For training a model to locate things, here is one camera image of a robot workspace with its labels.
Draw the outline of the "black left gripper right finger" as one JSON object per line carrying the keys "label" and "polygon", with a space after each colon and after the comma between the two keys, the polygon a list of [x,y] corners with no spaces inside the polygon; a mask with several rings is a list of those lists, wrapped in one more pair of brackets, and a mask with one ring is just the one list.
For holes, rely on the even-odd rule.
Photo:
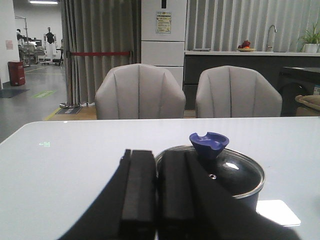
{"label": "black left gripper right finger", "polygon": [[168,150],[159,176],[160,240],[298,240],[210,179],[189,152]]}

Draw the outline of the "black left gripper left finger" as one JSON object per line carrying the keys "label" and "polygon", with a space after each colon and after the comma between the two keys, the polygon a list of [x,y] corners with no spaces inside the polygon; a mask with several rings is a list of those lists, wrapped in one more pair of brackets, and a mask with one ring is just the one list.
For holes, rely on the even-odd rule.
{"label": "black left gripper left finger", "polygon": [[152,240],[156,231],[156,163],[129,150],[93,203],[62,240]]}

